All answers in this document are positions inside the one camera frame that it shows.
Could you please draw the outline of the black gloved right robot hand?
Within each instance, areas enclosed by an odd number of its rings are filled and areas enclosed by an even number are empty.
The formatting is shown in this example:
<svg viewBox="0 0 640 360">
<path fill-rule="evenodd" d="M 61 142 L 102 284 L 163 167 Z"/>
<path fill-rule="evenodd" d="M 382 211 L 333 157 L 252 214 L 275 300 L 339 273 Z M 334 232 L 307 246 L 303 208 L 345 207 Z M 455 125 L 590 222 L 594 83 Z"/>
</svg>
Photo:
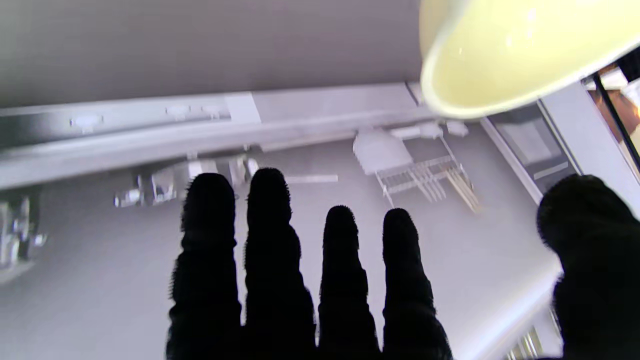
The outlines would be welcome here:
<svg viewBox="0 0 640 360">
<path fill-rule="evenodd" d="M 389 210 L 382 224 L 386 296 L 380 348 L 354 214 L 343 205 L 327 212 L 315 319 L 290 202 L 279 170 L 256 172 L 247 196 L 242 324 L 233 187 L 217 173 L 192 180 L 171 278 L 167 360 L 454 358 L 437 318 L 418 230 L 406 210 Z M 561 358 L 637 360 L 640 225 L 630 208 L 600 178 L 573 174 L 544 194 L 536 226 L 563 271 L 553 290 Z"/>
</svg>

